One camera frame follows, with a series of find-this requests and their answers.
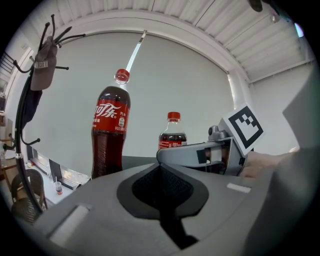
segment large coca-cola bottle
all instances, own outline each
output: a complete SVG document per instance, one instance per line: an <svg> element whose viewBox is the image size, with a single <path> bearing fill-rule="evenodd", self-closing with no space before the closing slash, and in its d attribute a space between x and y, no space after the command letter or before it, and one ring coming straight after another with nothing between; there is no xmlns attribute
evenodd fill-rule
<svg viewBox="0 0 320 256"><path fill-rule="evenodd" d="M92 179L122 171L122 150L126 139L130 96L126 90L129 72L119 69L115 82L105 88L96 104L92 124Z"/></svg>

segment coca-cola bottle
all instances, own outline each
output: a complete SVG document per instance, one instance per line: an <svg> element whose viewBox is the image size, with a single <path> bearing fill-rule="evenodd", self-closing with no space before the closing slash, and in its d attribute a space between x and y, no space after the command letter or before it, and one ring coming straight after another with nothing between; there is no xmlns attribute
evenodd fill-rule
<svg viewBox="0 0 320 256"><path fill-rule="evenodd" d="M119 69L113 84L100 94L92 124L92 179L122 171L122 150L126 139L130 96L126 90L129 72Z"/></svg>
<svg viewBox="0 0 320 256"><path fill-rule="evenodd" d="M159 136L158 150L187 145L187 136L180 123L180 113L169 112L167 117L168 124Z"/></svg>

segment coat rack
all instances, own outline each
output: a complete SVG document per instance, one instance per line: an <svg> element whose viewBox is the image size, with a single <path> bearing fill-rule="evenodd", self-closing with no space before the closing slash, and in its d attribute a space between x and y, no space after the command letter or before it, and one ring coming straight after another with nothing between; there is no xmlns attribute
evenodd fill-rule
<svg viewBox="0 0 320 256"><path fill-rule="evenodd" d="M55 32L56 32L56 25L55 25L55 15L52 14L51 15L51 20L52 20L52 26L53 26L53 31L52 31L52 37L54 38L55 36ZM47 32L48 27L50 26L50 22L47 22L45 24L41 39L40 39L40 44L38 47L38 52L42 49L43 46L43 42L44 42L44 38ZM68 40L68 39L72 39L72 38L81 38L81 37L85 37L86 34L79 34L79 35L72 35L72 36L68 36L65 37L64 39L62 39L62 37L68 33L71 30L71 26L68 27L65 31L63 31L60 35L58 35L55 39L54 39L54 43L56 45L59 46L59 48L61 48L61 42ZM29 73L28 78L26 79L26 82L24 84L21 96L20 96L20 100L18 103L18 108L17 108L17 112L16 112L16 118L15 118L15 129L14 129L14 139L12 138L12 136L10 137L12 142L13 142L13 146L8 146L6 144L3 145L3 149L4 150L14 150L15 149L15 159L16 159L16 166L18 169L18 173L20 175L24 190L29 198L29 200L31 201L34 210L38 213L41 214L43 212L41 206L39 205L39 203L37 202L37 199L35 198L35 195L31 189L30 183L28 181L27 175L26 175L26 168L25 168L25 163L24 163L24 159L23 159L23 155L21 154L21 141L25 144L25 145L33 145L35 143L40 142L40 138L27 143L24 141L23 139L23 135L22 135L22 131L23 131L23 117L24 117L24 112L25 112L25 108L26 108L26 98L28 95L28 92L30 90L30 86L31 86L31 80L32 80L32 75L34 73L34 65L32 65L28 70L22 70L17 61L14 60L13 64L16 66L16 68L21 72L21 73ZM60 70L69 70L69 67L64 67L64 66L56 66L56 69L60 69Z"/></svg>

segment white ceiling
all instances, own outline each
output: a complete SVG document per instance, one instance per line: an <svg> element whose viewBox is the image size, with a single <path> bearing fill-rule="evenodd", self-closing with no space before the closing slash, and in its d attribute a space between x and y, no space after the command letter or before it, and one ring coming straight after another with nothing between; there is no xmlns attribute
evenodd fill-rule
<svg viewBox="0 0 320 256"><path fill-rule="evenodd" d="M185 31L194 30L193 35L214 46L217 52L207 48L205 53L202 46L183 42L183 34L176 41L207 55L225 70L235 66L247 82L252 83L309 61L301 53L294 25L283 19L273 23L272 11L264 5L262 12L255 12L247 0L47 0L29 16L28 22L40 37L45 22L51 22L51 14L55 14L57 32L68 26L74 30L79 24L100 21L105 19L104 15L123 16L123 22L117 22L118 28L123 29L130 23L125 18L133 15L135 18L141 15L141 21L143 18L142 30L157 19ZM104 25L103 30L108 31L108 25Z"/></svg>

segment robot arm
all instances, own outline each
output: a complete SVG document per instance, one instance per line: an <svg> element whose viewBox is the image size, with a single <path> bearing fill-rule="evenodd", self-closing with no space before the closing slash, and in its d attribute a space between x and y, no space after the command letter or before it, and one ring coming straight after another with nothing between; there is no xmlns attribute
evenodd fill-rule
<svg viewBox="0 0 320 256"><path fill-rule="evenodd" d="M217 173L237 176L247 155L264 135L251 108L244 104L224 116L208 130L208 141L182 147L160 149L159 163L203 168L219 165Z"/></svg>

